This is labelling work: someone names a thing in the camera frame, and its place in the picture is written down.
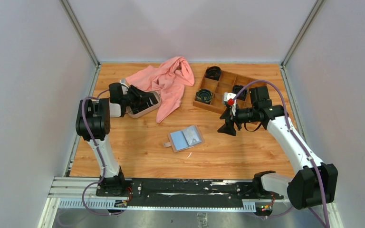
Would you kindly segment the beige oval card tray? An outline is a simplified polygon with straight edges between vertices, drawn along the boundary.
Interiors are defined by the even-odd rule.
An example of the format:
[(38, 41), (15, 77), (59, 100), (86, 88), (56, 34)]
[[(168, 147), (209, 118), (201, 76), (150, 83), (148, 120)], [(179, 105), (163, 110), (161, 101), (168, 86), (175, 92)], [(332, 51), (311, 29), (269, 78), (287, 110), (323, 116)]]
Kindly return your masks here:
[(134, 109), (128, 106), (126, 108), (126, 113), (131, 118), (139, 118), (148, 114), (151, 111), (158, 109), (161, 103), (162, 101), (160, 95), (156, 91), (149, 91), (149, 97), (145, 103), (140, 104)]

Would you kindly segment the pink card holder wallet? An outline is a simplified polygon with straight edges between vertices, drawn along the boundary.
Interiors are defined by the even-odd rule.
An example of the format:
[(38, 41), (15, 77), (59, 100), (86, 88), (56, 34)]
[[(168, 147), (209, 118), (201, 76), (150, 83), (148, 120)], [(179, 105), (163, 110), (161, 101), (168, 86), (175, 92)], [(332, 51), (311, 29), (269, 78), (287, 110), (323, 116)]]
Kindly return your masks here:
[[(198, 126), (196, 126), (196, 127), (202, 138), (202, 143), (204, 143), (204, 138), (203, 138)], [(167, 137), (168, 137), (168, 141), (164, 142), (163, 146), (166, 148), (169, 148), (169, 147), (172, 148), (174, 153), (194, 147), (194, 146), (189, 147), (187, 145), (187, 142), (183, 136), (182, 130), (171, 132), (171, 133), (167, 134)]]

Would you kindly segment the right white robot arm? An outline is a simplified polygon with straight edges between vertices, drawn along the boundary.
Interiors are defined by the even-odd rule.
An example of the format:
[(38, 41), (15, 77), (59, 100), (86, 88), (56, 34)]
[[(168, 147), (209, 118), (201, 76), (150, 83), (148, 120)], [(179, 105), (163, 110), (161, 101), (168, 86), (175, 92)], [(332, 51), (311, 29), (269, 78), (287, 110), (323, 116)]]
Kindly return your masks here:
[(226, 110), (221, 115), (225, 121), (219, 133), (235, 136), (243, 124), (260, 123), (279, 143), (295, 172), (294, 178), (275, 171), (254, 175), (252, 191), (258, 198), (277, 193), (289, 199), (296, 209), (305, 209), (332, 203), (335, 199), (338, 170), (324, 163), (306, 145), (296, 131), (286, 108), (273, 105), (266, 86), (250, 89), (249, 108), (239, 108), (234, 93), (225, 93), (222, 103)]

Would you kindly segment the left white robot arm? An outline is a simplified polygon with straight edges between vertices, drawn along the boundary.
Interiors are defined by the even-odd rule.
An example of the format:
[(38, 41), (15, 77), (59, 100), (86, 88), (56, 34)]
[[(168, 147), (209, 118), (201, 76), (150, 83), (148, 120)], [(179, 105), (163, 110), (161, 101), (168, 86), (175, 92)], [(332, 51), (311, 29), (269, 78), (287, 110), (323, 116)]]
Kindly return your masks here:
[(108, 98), (90, 96), (80, 101), (76, 133), (90, 145), (100, 168), (96, 195), (130, 196), (133, 183), (125, 179), (110, 143), (111, 118), (138, 118), (157, 109), (161, 98), (156, 91), (145, 92), (123, 82), (111, 83), (108, 92)]

